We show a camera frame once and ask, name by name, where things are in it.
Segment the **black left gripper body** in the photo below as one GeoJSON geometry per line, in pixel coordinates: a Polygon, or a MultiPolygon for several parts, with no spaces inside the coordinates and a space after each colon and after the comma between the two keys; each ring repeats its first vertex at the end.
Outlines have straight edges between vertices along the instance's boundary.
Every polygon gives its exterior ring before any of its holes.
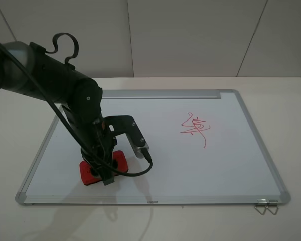
{"type": "Polygon", "coordinates": [[[86,124],[82,133],[84,147],[81,154],[93,169],[94,173],[112,173],[113,149],[116,140],[111,136],[110,128],[102,117],[86,124]]]}

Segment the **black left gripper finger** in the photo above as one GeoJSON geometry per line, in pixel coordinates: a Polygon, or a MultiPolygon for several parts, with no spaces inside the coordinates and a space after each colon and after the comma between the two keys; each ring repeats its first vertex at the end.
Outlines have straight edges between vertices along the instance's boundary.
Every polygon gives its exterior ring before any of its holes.
{"type": "Polygon", "coordinates": [[[101,178],[104,186],[107,186],[114,182],[114,173],[112,170],[109,170],[107,168],[101,168],[100,169],[100,178],[101,178]]]}

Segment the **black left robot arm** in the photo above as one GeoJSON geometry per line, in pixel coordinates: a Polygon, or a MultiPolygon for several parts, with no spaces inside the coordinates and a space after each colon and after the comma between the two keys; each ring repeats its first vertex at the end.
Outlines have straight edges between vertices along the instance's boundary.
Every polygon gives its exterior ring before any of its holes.
{"type": "Polygon", "coordinates": [[[44,100],[54,111],[60,104],[66,116],[58,117],[80,145],[92,174],[109,185],[115,177],[117,141],[101,113],[102,88],[69,63],[78,48],[76,44],[73,55],[61,63],[33,42],[0,43],[0,89],[44,100]]]}

